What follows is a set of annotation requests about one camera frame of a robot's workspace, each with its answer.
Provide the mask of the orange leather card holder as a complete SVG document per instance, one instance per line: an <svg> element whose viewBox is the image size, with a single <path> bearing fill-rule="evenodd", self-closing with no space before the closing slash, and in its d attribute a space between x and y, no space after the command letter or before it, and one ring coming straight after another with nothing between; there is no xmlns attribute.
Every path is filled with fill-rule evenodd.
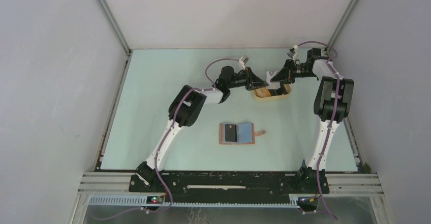
<svg viewBox="0 0 431 224"><path fill-rule="evenodd" d="M237 142L226 142L225 141L225 125L235 124L237 125ZM220 145L253 145L255 144L256 137L263 136L267 133L266 130L255 131L254 124L252 122L242 123L220 123L219 125L219 144Z"/></svg>

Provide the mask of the black credit card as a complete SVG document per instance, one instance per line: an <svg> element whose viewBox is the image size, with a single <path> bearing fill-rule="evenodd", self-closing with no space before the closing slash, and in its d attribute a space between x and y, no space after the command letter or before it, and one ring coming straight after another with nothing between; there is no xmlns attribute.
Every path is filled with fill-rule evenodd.
<svg viewBox="0 0 431 224"><path fill-rule="evenodd" d="M226 142L237 142L237 125L226 124L225 125L225 141Z"/></svg>

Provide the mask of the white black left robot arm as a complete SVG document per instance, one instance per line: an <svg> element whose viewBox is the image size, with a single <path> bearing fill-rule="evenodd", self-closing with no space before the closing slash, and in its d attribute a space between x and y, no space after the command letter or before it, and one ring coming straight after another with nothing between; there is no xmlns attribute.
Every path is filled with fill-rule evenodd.
<svg viewBox="0 0 431 224"><path fill-rule="evenodd" d="M166 128L153 152L136 169L141 185L147 191L156 191L161 185L160 172L165 167L165 157L179 132L191 127L202 108L207 104L221 104L230 96L230 89L245 87L247 91L267 87L268 83L246 67L235 72L224 66L219 77L210 88L195 88L185 85L168 109Z"/></svg>

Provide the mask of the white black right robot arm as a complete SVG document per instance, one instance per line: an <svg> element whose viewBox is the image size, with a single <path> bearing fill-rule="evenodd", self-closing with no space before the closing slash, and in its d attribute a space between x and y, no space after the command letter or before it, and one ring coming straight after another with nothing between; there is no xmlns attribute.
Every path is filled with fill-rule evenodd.
<svg viewBox="0 0 431 224"><path fill-rule="evenodd" d="M308 193L325 181L327 155L335 131L350 112L354 81L342 76L335 69L332 59L323 56L319 48L308 50L306 62L297 62L298 49L294 46L288 51L288 60L271 78L271 82L293 84L297 78L310 77L320 82L313 103L313 112L318 118L315 147L295 174L297 189Z"/></svg>

